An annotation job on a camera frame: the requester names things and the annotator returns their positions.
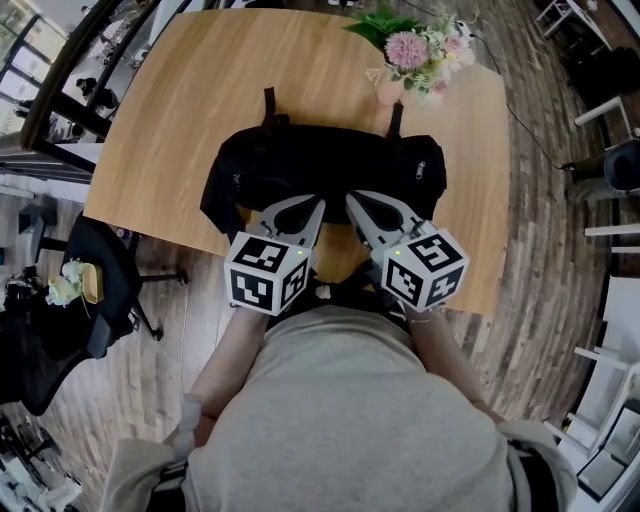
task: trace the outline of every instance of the pink flower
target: pink flower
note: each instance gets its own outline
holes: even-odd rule
[[[387,39],[385,46],[389,62],[402,71],[413,71],[427,60],[425,41],[412,32],[398,32]]]

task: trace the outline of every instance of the green leaves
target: green leaves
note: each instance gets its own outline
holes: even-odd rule
[[[398,16],[389,4],[381,4],[376,12],[367,12],[354,16],[360,23],[344,27],[358,34],[384,53],[384,47],[390,35],[408,32],[418,26],[418,20]]]
[[[379,51],[384,53],[384,45],[387,42],[387,36],[380,29],[367,25],[366,23],[357,23],[355,25],[349,25],[344,27],[348,32],[353,32],[359,36],[364,37]]]

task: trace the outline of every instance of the black backpack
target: black backpack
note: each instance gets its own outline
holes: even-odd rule
[[[348,224],[347,192],[364,189],[407,203],[432,219],[447,187],[442,149],[428,135],[401,138],[402,105],[394,106],[387,137],[326,126],[294,125],[275,113],[273,88],[265,89],[261,126],[227,139],[202,194],[200,209],[229,238],[244,230],[236,205],[262,211],[302,194],[318,194],[324,221]]]

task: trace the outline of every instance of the flower bouquet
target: flower bouquet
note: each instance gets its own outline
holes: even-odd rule
[[[395,103],[403,90],[415,90],[423,100],[439,99],[452,74],[475,62],[469,39],[456,28],[455,15],[442,8],[428,25],[398,16],[389,5],[355,18],[359,23],[345,30],[364,37],[380,50],[390,72],[386,90],[384,83],[378,89],[381,103]]]

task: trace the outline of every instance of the yellow object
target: yellow object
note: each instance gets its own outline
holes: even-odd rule
[[[82,265],[82,295],[90,304],[97,304],[104,299],[102,291],[102,269],[97,265]]]

